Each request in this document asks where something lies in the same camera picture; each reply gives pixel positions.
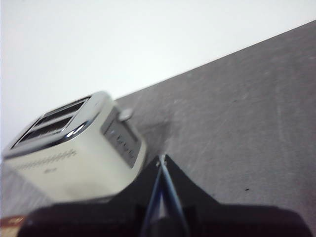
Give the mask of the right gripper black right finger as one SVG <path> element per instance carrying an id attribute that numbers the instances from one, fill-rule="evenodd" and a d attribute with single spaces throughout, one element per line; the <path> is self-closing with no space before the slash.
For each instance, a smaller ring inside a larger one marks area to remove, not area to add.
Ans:
<path id="1" fill-rule="evenodd" d="M 168 155 L 164 165 L 193 237 L 310 237 L 296 212 L 270 205 L 225 204 L 194 183 Z"/>

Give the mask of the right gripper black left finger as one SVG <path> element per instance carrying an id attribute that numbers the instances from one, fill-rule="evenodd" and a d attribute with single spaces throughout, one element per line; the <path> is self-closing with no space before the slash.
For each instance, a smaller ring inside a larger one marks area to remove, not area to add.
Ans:
<path id="1" fill-rule="evenodd" d="M 109 200 L 58 203 L 27 215 L 20 237 L 137 236 L 146 216 L 160 160 L 155 157 L 138 177 Z"/>

